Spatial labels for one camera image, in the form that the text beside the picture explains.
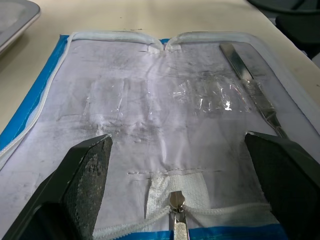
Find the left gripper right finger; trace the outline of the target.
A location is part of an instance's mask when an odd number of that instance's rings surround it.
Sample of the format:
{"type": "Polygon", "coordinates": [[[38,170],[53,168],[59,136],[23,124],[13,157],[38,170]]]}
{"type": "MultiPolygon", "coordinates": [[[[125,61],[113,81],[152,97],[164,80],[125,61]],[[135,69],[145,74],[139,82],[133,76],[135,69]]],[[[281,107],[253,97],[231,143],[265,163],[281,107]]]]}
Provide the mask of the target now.
{"type": "Polygon", "coordinates": [[[320,238],[320,165],[298,143],[249,131],[244,137],[271,212],[290,240],[320,238]]]}

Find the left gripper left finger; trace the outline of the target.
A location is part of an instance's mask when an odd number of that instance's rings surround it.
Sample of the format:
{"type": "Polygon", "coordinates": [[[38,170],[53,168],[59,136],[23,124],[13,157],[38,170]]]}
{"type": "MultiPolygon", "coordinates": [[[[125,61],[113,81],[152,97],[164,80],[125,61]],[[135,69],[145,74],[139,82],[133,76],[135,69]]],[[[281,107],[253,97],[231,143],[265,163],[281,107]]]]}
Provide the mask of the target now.
{"type": "Polygon", "coordinates": [[[35,190],[5,240],[91,240],[101,208],[113,141],[104,134],[69,149],[35,190]]]}

